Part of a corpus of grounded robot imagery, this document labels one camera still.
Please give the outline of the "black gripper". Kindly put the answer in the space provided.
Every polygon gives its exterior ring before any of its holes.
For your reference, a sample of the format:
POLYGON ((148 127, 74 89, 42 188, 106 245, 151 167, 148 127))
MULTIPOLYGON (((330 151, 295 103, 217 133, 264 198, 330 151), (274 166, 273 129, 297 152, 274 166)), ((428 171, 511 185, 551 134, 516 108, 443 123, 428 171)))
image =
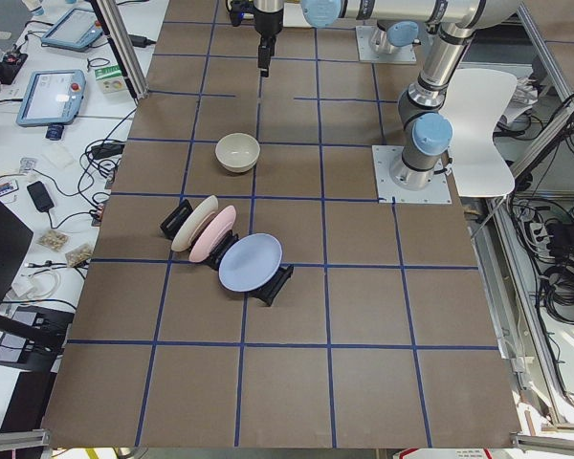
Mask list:
MULTIPOLYGON (((254 9, 254 27, 260 35, 259 49, 268 57, 275 55, 276 38, 283 29, 283 10, 267 12, 254 9)), ((270 59, 264 57, 260 60, 260 74, 269 76, 270 59)))

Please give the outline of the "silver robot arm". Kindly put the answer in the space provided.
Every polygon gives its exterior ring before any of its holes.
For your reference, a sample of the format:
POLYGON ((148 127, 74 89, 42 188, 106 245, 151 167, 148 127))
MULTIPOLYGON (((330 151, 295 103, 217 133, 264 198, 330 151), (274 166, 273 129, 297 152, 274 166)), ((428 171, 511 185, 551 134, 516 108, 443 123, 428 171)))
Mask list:
MULTIPOLYGON (((345 13, 345 1, 300 1, 305 20, 313 28, 331 25, 345 13)), ((260 35, 257 66, 262 77, 269 76, 272 57, 275 55, 276 37, 283 29, 283 1, 246 1, 242 8, 254 18, 254 28, 260 35)), ((378 53, 390 53, 414 43, 419 33, 418 25, 413 21, 400 21, 390 24, 377 22, 379 33, 371 36, 371 48, 378 53)))
POLYGON ((447 87, 475 32, 510 17, 519 1, 302 1, 304 18, 325 28, 339 18, 378 21, 422 21, 438 31, 417 79, 400 96, 398 110, 406 145, 390 167, 398 186, 418 191, 428 186, 453 129, 438 114, 447 87))

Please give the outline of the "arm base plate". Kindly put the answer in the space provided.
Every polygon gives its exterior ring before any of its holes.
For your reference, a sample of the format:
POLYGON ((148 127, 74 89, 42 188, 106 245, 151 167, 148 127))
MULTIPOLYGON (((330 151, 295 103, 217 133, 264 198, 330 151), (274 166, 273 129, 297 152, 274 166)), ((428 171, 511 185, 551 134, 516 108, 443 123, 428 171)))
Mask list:
POLYGON ((376 26, 356 27, 358 54, 361 62, 397 65, 414 65, 416 63, 412 43, 403 47, 372 45, 371 38, 378 31, 376 26))
POLYGON ((373 145, 372 157, 380 203, 417 204, 417 205, 450 205, 451 193, 447 176, 432 174, 429 183, 420 190, 406 189, 398 185, 390 174, 394 160, 401 158, 403 147, 400 145, 373 145))

